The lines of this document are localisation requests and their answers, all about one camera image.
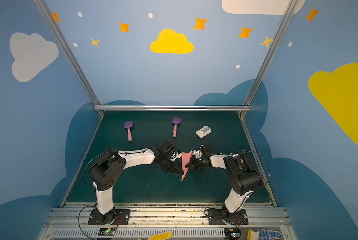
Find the aluminium front rail base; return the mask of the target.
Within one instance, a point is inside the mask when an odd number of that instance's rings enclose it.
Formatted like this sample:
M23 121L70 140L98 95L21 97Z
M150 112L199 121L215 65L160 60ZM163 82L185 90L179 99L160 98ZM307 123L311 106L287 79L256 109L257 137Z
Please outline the aluminium front rail base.
M51 210L38 236L39 240L145 240L151 235L172 231L173 240L224 240L225 228L238 228L239 240L247 238L249 229L279 231L284 240L295 240L296 234L285 208L270 204L244 206L248 225L210 225L205 209L219 209L216 203L136 203L116 204L116 209L131 211L127 225L88 225L94 206L72 203ZM114 236L98 236L100 228L114 228Z

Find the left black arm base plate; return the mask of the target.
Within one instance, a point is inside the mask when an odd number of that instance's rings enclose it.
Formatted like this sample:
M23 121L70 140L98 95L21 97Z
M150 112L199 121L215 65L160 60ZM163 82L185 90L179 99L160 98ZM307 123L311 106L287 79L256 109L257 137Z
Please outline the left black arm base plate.
M97 208L91 211L88 225L127 225L131 211L128 209L113 208L108 213L102 215Z

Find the left aluminium frame post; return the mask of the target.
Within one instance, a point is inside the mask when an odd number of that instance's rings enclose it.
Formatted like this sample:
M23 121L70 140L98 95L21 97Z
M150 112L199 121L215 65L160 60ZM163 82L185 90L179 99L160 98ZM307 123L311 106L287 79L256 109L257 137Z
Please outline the left aluminium frame post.
M67 60L69 61L71 67L73 68L74 72L76 73L78 79L80 80L82 86L84 87L86 93L90 97L91 101L93 102L94 106L101 105L99 98L94 92L88 78L86 77L83 69L81 68L77 58L73 53L73 49L69 46L68 41L66 40L62 30L60 29L58 22L55 20L48 4L46 1L43 0L33 0L34 4L36 5L37 9L41 13L43 19L47 23L49 29L51 30L52 34L54 35L55 39L57 40L59 46L61 47L64 55L66 56Z

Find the green circuit board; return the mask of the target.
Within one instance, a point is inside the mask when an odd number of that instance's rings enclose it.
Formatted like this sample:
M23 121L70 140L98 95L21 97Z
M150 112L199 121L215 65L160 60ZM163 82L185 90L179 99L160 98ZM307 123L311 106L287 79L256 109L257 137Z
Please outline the green circuit board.
M241 237L241 231L238 228L225 228L225 240L238 240Z
M117 232L117 229L114 228L100 228L98 236L114 236Z

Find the right aluminium frame post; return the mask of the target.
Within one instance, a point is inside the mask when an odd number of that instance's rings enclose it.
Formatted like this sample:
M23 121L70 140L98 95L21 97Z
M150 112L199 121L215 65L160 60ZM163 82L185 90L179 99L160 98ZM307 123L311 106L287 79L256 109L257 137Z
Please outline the right aluminium frame post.
M248 107L247 110L242 110L239 112L239 118L241 120L244 119L245 115L246 115L246 112L248 112L250 110L250 106L251 106L251 103L252 101L254 100L254 97L267 73L267 70L276 54L276 51L292 21L292 18L295 14L295 9L298 5L298 0L292 0L292 1L289 1L286 9L285 9L285 13L278 25L278 28L274 34L274 37L273 37L273 41L270 43L270 46L268 48L268 51L265 55L265 58L262 62L262 65L259 69L259 72L248 92L248 95L245 99L245 102L244 102L244 107Z

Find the aluminium frame post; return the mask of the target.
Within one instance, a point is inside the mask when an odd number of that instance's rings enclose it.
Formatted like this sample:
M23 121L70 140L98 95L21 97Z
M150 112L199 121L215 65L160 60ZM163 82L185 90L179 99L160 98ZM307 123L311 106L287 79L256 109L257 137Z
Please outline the aluminium frame post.
M84 87L86 93L90 97L91 101L93 102L94 106L101 105L99 98L94 92L88 78L86 77L83 69L81 68L77 58L73 53L73 49L69 46L68 41L66 40L62 30L60 29L58 22L55 20L48 4L46 1L43 0L33 0L34 4L36 5L37 9L41 13L43 19L47 23L49 29L51 30L52 34L54 35L55 39L57 40L59 46L61 47L64 55L66 56L67 60L69 61L71 67L73 68L74 72L76 73L78 79L80 80L82 86Z
M259 72L248 92L248 95L245 99L245 102L244 102L244 107L248 107L247 110L242 110L239 112L239 118L241 120L244 119L245 115L246 115L246 112L248 112L250 110L250 106L251 106L251 103L252 101L254 100L254 97L267 73L267 70L276 54L276 51L292 21L292 18L295 14L295 9L298 5L298 0L292 0L292 1L289 1L286 9L285 9L285 13L278 25L278 28L274 34L274 37L273 37L273 41L270 43L270 46L268 48L268 51L265 55L265 58L262 62L262 65L259 69Z

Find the pink square paper sheet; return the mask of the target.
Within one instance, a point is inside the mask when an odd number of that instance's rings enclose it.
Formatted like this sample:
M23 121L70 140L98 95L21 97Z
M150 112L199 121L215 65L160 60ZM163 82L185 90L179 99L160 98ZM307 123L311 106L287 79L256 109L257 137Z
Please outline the pink square paper sheet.
M182 153L182 164L181 164L183 170L183 174L181 175L182 182L188 172L188 168L186 167L186 165L190 162L192 156L193 156L193 151L190 151L189 153Z

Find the yellow glove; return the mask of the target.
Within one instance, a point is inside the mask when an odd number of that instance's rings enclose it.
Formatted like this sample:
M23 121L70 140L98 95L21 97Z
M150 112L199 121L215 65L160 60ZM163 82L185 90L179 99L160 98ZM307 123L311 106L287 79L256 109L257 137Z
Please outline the yellow glove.
M151 235L146 240L168 240L173 237L172 231L166 231L158 234Z

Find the right purple pink spatula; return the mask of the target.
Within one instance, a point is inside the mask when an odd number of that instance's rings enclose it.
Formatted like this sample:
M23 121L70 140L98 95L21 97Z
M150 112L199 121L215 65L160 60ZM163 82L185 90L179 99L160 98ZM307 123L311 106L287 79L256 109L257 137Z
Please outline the right purple pink spatula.
M178 125L181 123L181 118L179 117L174 117L172 119L172 123L174 124L174 129L173 129L173 138L177 137L177 133L178 133Z

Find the left green circuit board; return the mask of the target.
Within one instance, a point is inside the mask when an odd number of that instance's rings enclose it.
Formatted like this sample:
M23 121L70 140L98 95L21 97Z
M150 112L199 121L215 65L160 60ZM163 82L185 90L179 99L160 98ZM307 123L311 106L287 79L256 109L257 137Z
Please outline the left green circuit board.
M117 232L117 229L114 228L100 228L98 236L114 236Z

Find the white small plastic device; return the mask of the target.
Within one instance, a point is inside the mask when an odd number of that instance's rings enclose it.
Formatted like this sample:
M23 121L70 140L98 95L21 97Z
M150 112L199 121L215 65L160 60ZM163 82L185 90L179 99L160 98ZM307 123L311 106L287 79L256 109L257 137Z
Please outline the white small plastic device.
M204 138L212 132L212 129L209 126L203 126L201 129L197 130L195 133L199 138Z

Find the blue white glove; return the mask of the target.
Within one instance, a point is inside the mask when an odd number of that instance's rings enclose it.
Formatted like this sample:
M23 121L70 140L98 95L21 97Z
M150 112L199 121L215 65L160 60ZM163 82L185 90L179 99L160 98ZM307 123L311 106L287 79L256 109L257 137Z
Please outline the blue white glove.
M254 231L252 229L248 230L247 240L282 240L283 236L281 232L273 230L260 229Z

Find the right green circuit board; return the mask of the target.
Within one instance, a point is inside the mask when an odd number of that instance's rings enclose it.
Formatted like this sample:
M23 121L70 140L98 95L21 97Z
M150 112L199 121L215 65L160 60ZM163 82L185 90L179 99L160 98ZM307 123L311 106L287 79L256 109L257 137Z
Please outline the right green circuit board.
M225 228L225 240L238 240L241 237L241 231L238 228Z

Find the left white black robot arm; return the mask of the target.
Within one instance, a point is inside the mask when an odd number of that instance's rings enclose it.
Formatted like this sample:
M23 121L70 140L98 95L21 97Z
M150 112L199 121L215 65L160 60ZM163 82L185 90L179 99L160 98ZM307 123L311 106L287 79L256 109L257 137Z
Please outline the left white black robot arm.
M88 225L127 225L131 211L116 209L113 201L113 187L122 172L131 167L159 164L167 173L182 175L181 151L169 141L157 148L135 151L118 151L110 148L101 154L90 168L89 173L96 191L96 204L90 213Z

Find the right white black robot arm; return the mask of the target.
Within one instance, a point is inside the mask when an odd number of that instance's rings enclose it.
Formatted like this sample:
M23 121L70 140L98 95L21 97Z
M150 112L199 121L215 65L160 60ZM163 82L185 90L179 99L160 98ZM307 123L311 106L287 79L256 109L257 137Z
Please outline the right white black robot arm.
M246 211L242 208L248 198L265 185L252 152L243 150L236 154L216 154L209 144L201 145L199 150L183 154L183 167L201 172L204 168L219 168L227 172L231 191L221 209L205 209L210 225L226 224L247 225Z

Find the horizontal aluminium frame bar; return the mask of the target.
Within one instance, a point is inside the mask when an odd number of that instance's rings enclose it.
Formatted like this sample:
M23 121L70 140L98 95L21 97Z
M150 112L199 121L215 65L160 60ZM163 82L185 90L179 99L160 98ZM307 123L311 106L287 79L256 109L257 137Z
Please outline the horizontal aluminium frame bar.
M94 105L96 111L232 111L249 112L250 106L136 106Z

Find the purple pink spatula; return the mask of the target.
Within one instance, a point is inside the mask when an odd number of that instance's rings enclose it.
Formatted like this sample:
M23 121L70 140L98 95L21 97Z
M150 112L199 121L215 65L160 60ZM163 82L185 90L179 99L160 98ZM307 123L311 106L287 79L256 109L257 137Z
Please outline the purple pink spatula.
M133 121L127 121L127 122L124 123L124 128L127 130L127 133L128 133L128 141L129 142L133 141L132 132L131 132L131 128L133 126L134 126Z
M178 133L178 125L181 123L181 118L179 117L174 117L172 119L172 123L174 124L174 129L173 129L173 138L177 137L177 133Z

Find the left purple pink spatula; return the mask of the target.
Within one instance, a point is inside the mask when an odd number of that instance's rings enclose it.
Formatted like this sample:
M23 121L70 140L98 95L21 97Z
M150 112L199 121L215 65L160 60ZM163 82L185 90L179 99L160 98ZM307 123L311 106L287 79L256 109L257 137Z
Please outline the left purple pink spatula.
M128 133L128 141L129 142L133 141L132 132L131 132L131 128L133 126L134 126L133 121L127 121L127 122L124 123L124 128L127 130L127 133Z

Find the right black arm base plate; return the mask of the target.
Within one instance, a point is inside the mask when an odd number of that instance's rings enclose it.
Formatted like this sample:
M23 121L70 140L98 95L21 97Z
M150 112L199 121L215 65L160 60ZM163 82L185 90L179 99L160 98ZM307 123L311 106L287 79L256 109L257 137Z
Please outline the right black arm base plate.
M229 213L228 210L207 208L204 214L210 225L248 225L248 217L245 210Z

